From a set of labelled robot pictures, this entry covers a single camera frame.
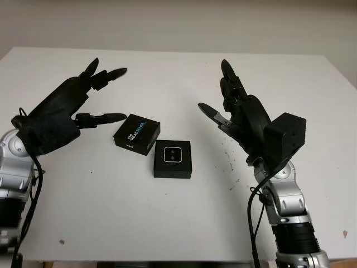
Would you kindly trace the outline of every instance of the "product box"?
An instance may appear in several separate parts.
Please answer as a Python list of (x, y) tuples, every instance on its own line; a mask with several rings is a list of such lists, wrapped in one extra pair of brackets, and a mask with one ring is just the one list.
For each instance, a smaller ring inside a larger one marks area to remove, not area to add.
[(114, 141), (119, 147), (147, 155), (159, 134), (159, 122), (130, 114), (114, 134)]
[(192, 159), (189, 141), (156, 141), (155, 178), (190, 179), (191, 174)]

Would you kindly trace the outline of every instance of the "white wall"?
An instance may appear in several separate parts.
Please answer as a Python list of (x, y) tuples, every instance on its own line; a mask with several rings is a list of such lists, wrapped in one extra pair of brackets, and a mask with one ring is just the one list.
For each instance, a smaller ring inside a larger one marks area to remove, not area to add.
[(355, 0), (0, 0), (0, 58), (14, 46), (319, 54), (356, 87), (356, 43)]

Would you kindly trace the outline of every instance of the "black cable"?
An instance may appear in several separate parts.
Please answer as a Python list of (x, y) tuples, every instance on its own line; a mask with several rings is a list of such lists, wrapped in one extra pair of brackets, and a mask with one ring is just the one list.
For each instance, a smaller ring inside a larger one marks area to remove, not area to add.
[[(255, 187), (250, 187), (249, 190), (252, 192), (253, 190), (255, 189)], [(260, 196), (262, 195), (263, 193), (259, 190), (257, 195)], [(258, 233), (258, 230), (259, 230), (259, 225), (260, 225), (260, 222), (262, 220), (262, 217), (263, 217), (263, 213), (264, 213), (264, 208), (265, 208), (265, 205), (263, 204), (262, 205), (262, 210), (260, 211), (260, 215), (259, 215), (259, 219), (258, 219), (258, 223), (257, 223), (257, 226), (255, 228), (255, 231), (254, 231), (254, 239), (257, 237), (257, 233)]]
[(258, 233), (258, 230), (259, 230), (259, 225), (260, 225), (260, 222), (261, 222), (262, 217), (263, 217), (264, 208), (265, 208), (265, 205), (263, 204), (263, 205), (262, 205), (262, 210), (260, 211), (260, 215), (259, 215), (258, 223), (257, 223), (257, 226), (256, 226), (255, 231), (254, 231), (254, 239), (256, 239), (256, 238), (257, 238), (257, 233)]
[(34, 188), (36, 186), (36, 183), (37, 183), (37, 179), (38, 179), (38, 176), (33, 178), (33, 182), (32, 182), (32, 187), (31, 187), (31, 190), (30, 190), (30, 199), (31, 201), (33, 201), (33, 194), (32, 194), (32, 188)]
[(18, 112), (20, 113), (20, 116), (27, 116), (25, 110), (22, 109), (21, 107), (18, 109)]
[(274, 173), (271, 175), (268, 175), (265, 177), (257, 187), (252, 191), (249, 200), (248, 200), (248, 206), (247, 206), (247, 215), (248, 215), (248, 226), (249, 226), (249, 234), (250, 234), (250, 242), (252, 244), (252, 255), (253, 255), (253, 261), (254, 261), (254, 267), (255, 268), (260, 268), (260, 262), (259, 262), (259, 256), (258, 256), (258, 251), (257, 251), (257, 245), (255, 244), (255, 236), (254, 236), (254, 231), (253, 231), (253, 223), (252, 223), (252, 203), (255, 195), (259, 192), (261, 187), (267, 183), (268, 180), (270, 180), (273, 177)]
[(44, 180), (44, 171), (42, 170), (40, 162), (38, 161), (38, 159), (36, 157), (31, 156), (31, 155), (30, 155), (30, 157), (32, 158), (32, 160), (34, 161), (34, 163), (35, 163), (35, 165), (37, 167), (38, 184), (37, 184), (37, 189), (36, 189), (36, 192), (35, 192), (35, 196), (33, 197), (32, 201), (31, 201), (30, 208), (29, 208), (29, 210), (28, 210), (28, 212), (26, 214), (25, 220), (23, 221), (23, 225), (22, 225), (22, 229), (21, 229), (21, 235), (20, 235), (20, 241), (17, 244), (17, 246), (15, 247), (14, 256), (17, 256), (18, 249), (19, 249), (22, 241), (25, 239), (26, 234), (28, 232), (28, 229), (30, 227), (31, 220), (32, 220), (32, 217), (33, 217), (33, 214), (35, 212), (36, 205), (37, 205), (38, 197), (40, 196), (40, 192), (41, 192), (41, 188), (42, 188), (42, 182)]

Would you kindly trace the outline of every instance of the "intel realsense camera box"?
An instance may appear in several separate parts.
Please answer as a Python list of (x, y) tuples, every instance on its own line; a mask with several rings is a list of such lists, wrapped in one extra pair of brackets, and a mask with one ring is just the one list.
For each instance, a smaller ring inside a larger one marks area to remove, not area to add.
[(119, 147), (147, 155), (159, 134), (159, 122), (130, 114), (114, 134), (114, 142)]

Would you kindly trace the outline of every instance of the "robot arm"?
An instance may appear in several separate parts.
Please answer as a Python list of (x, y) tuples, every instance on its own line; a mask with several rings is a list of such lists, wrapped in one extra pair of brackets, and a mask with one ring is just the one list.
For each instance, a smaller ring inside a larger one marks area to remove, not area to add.
[[(64, 81), (29, 115), (20, 108), (20, 115), (12, 119), (15, 130), (0, 139), (0, 265), (21, 267), (18, 249), (23, 241), (42, 186), (42, 167), (37, 156), (59, 149), (80, 136), (81, 128), (97, 127), (126, 118), (125, 114), (111, 113), (91, 116), (88, 113), (71, 116), (88, 99), (87, 92), (102, 89), (109, 81), (126, 73), (126, 68), (106, 70), (94, 75), (99, 64), (95, 59), (79, 76)], [(34, 186), (31, 205), (20, 227), (21, 214)]]
[(305, 200), (296, 184), (291, 157), (305, 143), (306, 120), (284, 113), (271, 121), (264, 107), (253, 95), (247, 95), (239, 78), (226, 60), (221, 64), (220, 86), (223, 106), (231, 113), (225, 119), (205, 103), (200, 109), (248, 154), (247, 164), (254, 167), (258, 186), (248, 201), (248, 223), (255, 267), (260, 267), (253, 232), (251, 206), (262, 189), (259, 200), (266, 208), (276, 237), (279, 268), (327, 268), (329, 259), (320, 250), (314, 235)]

